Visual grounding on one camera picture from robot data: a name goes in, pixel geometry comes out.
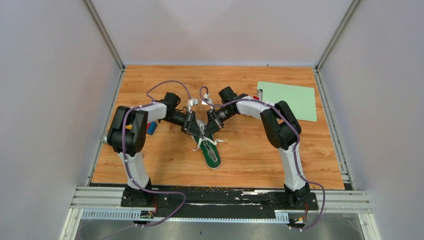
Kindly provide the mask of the green canvas sneaker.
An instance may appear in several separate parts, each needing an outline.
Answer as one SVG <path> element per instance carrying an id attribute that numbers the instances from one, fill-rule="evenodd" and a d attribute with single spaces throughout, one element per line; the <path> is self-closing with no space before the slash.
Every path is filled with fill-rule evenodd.
<path id="1" fill-rule="evenodd" d="M 191 148 L 193 152 L 200 150 L 205 164 L 210 169 L 217 169 L 221 165 L 221 157 L 218 152 L 218 143 L 223 143 L 224 140 L 215 139 L 213 135 L 204 135 L 203 137 L 192 136 L 195 148 Z"/>

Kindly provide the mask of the white shoelace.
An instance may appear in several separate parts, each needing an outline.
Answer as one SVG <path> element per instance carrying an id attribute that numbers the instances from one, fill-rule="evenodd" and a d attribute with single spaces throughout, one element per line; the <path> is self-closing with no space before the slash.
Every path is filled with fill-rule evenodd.
<path id="1" fill-rule="evenodd" d="M 206 148 L 206 151 L 208 153 L 217 152 L 218 151 L 217 145 L 220 143 L 227 142 L 226 140 L 223 140 L 223 139 L 214 139 L 213 136 L 210 136 L 210 137 L 192 136 L 191 138 L 194 140 L 196 144 L 195 148 L 192 148 L 192 147 L 190 148 L 193 152 L 196 152 L 197 150 L 199 150 L 202 147 L 202 145 Z"/>

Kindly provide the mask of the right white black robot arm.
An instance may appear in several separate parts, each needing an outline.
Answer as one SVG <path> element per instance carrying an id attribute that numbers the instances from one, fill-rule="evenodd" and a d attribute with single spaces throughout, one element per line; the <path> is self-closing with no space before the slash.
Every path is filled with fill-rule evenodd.
<path id="1" fill-rule="evenodd" d="M 219 92 L 221 104 L 213 104 L 209 94 L 201 93 L 202 103 L 211 107 L 207 111 L 208 123 L 205 135 L 209 136 L 224 127 L 224 121 L 236 114 L 261 120 L 266 137 L 277 149 L 284 170 L 284 190 L 286 204 L 298 209 L 310 194 L 310 184 L 306 180 L 300 159 L 300 134 L 302 129 L 287 102 L 263 102 L 247 94 L 236 94 L 231 87 Z"/>

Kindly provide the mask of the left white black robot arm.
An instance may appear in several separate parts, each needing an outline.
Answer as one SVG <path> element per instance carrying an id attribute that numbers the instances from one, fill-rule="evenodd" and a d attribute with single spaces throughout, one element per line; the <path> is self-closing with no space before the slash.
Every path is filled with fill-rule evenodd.
<path id="1" fill-rule="evenodd" d="M 185 134 L 193 137 L 202 136 L 196 114 L 193 111 L 177 110 L 180 101 L 179 96 L 168 92 L 164 99 L 145 106 L 119 106 L 116 109 L 106 136 L 106 143 L 122 160 L 127 175 L 121 206 L 148 207 L 156 195 L 152 190 L 142 153 L 150 123 L 164 120 L 180 126 Z"/>

